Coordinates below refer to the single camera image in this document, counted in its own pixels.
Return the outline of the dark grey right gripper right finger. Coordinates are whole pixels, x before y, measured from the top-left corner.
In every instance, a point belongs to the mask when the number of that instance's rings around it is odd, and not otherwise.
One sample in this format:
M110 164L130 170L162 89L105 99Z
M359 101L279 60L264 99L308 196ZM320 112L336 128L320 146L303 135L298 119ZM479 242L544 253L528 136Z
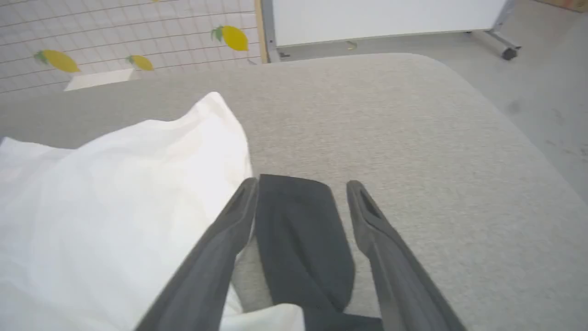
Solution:
M464 331L460 318L358 180L346 185L357 247L369 259L385 331Z

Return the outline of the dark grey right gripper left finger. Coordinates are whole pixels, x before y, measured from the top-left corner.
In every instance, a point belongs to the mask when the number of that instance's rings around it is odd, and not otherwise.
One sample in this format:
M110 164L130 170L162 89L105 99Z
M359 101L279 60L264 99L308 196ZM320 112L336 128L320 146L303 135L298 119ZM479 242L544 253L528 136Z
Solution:
M178 267L137 331L218 331L237 255L250 241L258 180L246 178Z

